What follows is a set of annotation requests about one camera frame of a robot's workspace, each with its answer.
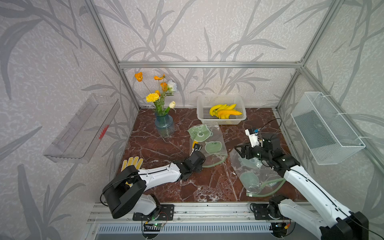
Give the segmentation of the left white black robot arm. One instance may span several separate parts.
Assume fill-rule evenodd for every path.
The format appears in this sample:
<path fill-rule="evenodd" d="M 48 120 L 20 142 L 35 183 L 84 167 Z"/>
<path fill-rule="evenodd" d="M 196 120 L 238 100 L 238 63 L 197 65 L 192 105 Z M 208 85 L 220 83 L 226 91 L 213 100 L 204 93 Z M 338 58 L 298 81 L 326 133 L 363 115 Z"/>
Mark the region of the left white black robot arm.
<path fill-rule="evenodd" d="M 157 216 L 161 209 L 160 202 L 144 192 L 160 185 L 186 181 L 193 173 L 202 171 L 205 161 L 205 155 L 194 150 L 184 160 L 154 169 L 137 170 L 135 166 L 128 166 L 103 188 L 102 196 L 113 219 L 119 219 L 129 212 Z"/>

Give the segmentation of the yellow banana taken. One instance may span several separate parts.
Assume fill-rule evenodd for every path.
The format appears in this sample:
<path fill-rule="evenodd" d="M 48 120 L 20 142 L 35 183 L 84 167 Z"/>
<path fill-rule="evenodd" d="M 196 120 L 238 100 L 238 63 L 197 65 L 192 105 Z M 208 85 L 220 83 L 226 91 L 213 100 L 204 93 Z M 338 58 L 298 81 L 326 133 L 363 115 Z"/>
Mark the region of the yellow banana taken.
<path fill-rule="evenodd" d="M 222 114 L 222 115 L 219 115 L 220 119 L 229 119 L 231 116 L 234 116 L 236 118 L 237 115 L 233 115 L 233 114 Z"/>
<path fill-rule="evenodd" d="M 219 108 L 221 108 L 223 105 L 216 105 L 216 106 L 213 106 L 211 109 L 210 109 L 210 115 L 211 116 L 216 116 L 217 115 L 217 110 Z"/>

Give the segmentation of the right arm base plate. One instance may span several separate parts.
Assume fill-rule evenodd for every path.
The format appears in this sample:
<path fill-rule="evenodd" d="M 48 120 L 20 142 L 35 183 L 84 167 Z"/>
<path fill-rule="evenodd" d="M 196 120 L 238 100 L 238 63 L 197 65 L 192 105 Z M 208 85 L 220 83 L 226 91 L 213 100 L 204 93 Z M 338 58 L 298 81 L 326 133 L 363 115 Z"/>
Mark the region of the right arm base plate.
<path fill-rule="evenodd" d="M 290 221 L 289 218 L 282 215 L 279 204 L 276 203 L 251 203 L 250 210 L 254 214 L 255 220 Z"/>

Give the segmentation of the zip-top bag with bananas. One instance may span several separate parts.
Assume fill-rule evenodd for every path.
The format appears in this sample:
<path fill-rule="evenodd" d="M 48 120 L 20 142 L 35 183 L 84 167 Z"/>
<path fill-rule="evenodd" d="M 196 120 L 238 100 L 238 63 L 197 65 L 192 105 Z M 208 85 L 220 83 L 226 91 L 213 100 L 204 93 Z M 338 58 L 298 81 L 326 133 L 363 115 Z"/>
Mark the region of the zip-top bag with bananas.
<path fill-rule="evenodd" d="M 200 150 L 206 157 L 203 168 L 212 168 L 222 164 L 228 157 L 223 133 L 219 125 L 201 124 L 188 129 L 190 135 L 190 150 L 193 141 L 202 145 Z"/>
<path fill-rule="evenodd" d="M 274 195 L 286 182 L 275 171 L 257 158 L 241 158 L 236 150 L 230 152 L 230 161 L 248 197 L 265 198 Z"/>

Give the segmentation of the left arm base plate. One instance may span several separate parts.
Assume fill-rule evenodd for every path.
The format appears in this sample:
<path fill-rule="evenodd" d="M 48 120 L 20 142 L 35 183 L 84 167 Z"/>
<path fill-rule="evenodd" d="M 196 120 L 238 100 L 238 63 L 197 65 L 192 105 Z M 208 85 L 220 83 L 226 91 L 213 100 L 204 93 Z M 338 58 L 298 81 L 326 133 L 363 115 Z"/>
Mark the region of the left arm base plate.
<path fill-rule="evenodd" d="M 165 204 L 160 205 L 149 215 L 143 215 L 141 213 L 134 213 L 133 221 L 172 221 L 175 213 L 175 205 Z"/>

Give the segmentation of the bag banana two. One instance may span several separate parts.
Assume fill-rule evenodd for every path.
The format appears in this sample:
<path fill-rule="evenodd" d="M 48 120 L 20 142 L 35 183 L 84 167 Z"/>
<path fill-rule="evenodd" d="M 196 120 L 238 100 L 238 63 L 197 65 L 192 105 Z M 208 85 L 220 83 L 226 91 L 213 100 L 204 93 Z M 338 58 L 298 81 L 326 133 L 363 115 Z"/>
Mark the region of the bag banana two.
<path fill-rule="evenodd" d="M 237 116 L 240 116 L 242 115 L 243 113 L 239 112 L 239 111 L 236 111 L 236 110 L 222 110 L 222 111 L 219 111 L 219 115 L 222 115 L 222 114 L 233 114 L 233 115 L 237 115 Z"/>

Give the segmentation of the bag banana one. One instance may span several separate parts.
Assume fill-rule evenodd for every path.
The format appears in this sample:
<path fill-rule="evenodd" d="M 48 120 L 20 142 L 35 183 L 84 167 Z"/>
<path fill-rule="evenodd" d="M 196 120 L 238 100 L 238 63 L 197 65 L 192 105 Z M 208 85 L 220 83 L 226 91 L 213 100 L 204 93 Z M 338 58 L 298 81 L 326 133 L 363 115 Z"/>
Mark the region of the bag banana one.
<path fill-rule="evenodd" d="M 233 110 L 236 107 L 236 104 L 233 104 L 231 106 L 227 106 L 224 108 L 224 110 Z"/>

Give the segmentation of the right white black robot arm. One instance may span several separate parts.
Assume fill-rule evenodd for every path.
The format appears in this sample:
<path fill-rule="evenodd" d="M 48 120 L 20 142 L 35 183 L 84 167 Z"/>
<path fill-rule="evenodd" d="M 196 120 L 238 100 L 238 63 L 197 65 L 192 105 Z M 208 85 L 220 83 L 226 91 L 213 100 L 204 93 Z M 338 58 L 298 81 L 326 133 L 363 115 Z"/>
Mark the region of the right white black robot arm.
<path fill-rule="evenodd" d="M 277 135 L 259 136 L 257 129 L 245 131 L 249 143 L 235 146 L 241 158 L 266 163 L 280 177 L 294 186 L 317 213 L 299 206 L 282 195 L 270 198 L 267 213 L 272 219 L 286 218 L 299 224 L 320 240 L 367 240 L 372 230 L 361 212 L 352 212 L 332 197 L 292 155 L 284 153 Z"/>

